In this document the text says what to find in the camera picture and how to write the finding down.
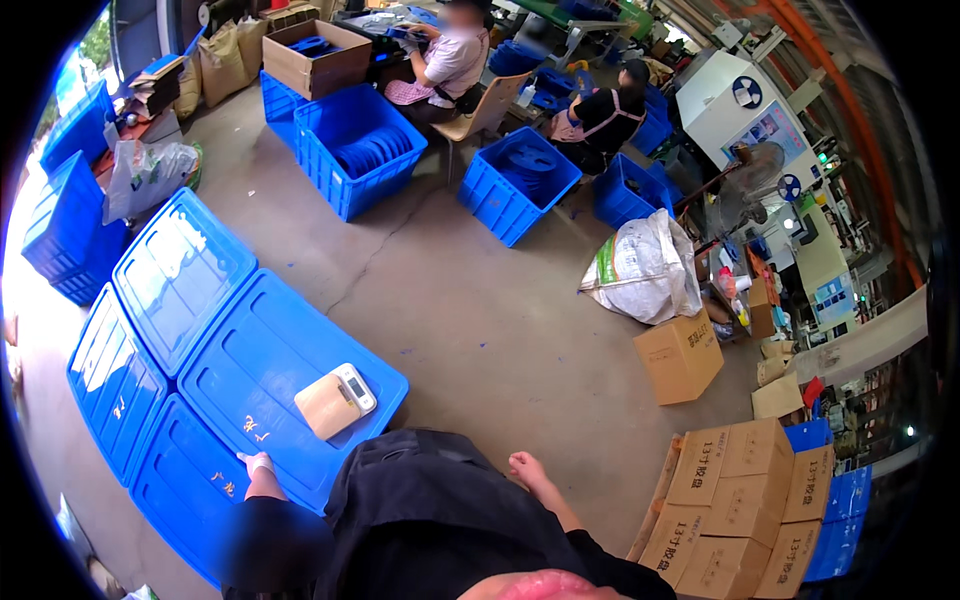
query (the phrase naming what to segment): wooden chair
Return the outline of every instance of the wooden chair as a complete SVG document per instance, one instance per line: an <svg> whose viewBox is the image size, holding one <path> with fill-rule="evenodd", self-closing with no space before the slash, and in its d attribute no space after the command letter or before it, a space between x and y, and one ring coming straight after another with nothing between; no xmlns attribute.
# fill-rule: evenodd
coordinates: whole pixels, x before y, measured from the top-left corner
<svg viewBox="0 0 960 600"><path fill-rule="evenodd" d="M513 77L498 77L494 79L487 91L484 92L477 110L471 115L461 114L456 119L447 123L431 123L433 129L437 130L446 138L449 145L449 159L446 166L446 185L450 186L453 180L453 144L462 142L474 133L482 130L494 130L500 127L500 121L503 115L507 113L510 105L520 90L523 82L527 81L530 73L523 75L514 75Z"/></svg>

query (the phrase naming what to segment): white squeeze bottle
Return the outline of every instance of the white squeeze bottle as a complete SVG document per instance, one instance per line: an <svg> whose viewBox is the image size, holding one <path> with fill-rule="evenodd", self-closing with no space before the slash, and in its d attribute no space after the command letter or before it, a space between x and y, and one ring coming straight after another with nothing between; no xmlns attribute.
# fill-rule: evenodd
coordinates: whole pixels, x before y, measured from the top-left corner
<svg viewBox="0 0 960 600"><path fill-rule="evenodd" d="M520 106L527 108L530 106L530 101L534 99L534 94L537 93L537 89L533 84L529 84L523 88L523 91L520 92L520 97L516 101Z"/></svg>

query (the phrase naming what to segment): wooden pallet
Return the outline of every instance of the wooden pallet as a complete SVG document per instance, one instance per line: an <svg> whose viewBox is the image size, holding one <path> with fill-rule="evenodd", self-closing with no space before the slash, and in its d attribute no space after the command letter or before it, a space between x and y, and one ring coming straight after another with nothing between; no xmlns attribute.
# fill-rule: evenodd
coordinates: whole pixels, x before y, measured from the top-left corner
<svg viewBox="0 0 960 600"><path fill-rule="evenodd" d="M666 493L670 490L670 482L673 481L673 474L677 470L677 463L680 461L680 451L684 449L685 437L680 434L673 434L670 440L670 449L667 450L666 460L663 461L663 470L660 472L660 479L657 481L657 487L654 489L654 497L650 500L650 508L643 518L640 525L640 531L636 534L634 545L630 547L627 553L627 560L632 563L639 563L643 550L650 541L650 536L654 533L654 527L657 525L657 519L660 518L660 511L663 510L663 503L666 501Z"/></svg>

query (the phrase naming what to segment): white glove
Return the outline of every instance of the white glove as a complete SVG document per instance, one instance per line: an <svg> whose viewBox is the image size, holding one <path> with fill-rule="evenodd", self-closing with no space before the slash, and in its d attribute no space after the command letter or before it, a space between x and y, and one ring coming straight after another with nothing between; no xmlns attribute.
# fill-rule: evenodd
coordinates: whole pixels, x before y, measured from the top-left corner
<svg viewBox="0 0 960 600"><path fill-rule="evenodd" d="M276 475L274 471L274 461L266 452L260 452L253 456L245 452L237 452L237 458L247 465L247 476L250 477L251 480L253 480L253 472L261 467Z"/></svg>
<svg viewBox="0 0 960 600"><path fill-rule="evenodd" d="M398 39L396 43L399 44L400 48L403 49L403 52L406 52L407 54L420 49L415 41L410 41L409 39Z"/></svg>

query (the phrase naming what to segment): chair backrest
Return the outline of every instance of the chair backrest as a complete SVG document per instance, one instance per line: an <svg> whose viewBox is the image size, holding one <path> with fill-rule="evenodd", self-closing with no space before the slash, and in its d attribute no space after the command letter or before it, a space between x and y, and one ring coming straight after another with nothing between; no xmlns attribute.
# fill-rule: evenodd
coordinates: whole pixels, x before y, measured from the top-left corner
<svg viewBox="0 0 960 600"><path fill-rule="evenodd" d="M498 77L487 86L480 104L473 112L470 118L470 128L467 135L477 133L484 129L496 129L499 127L503 115L507 114L510 105L520 90L523 82L527 81L531 72L513 77Z"/></svg>

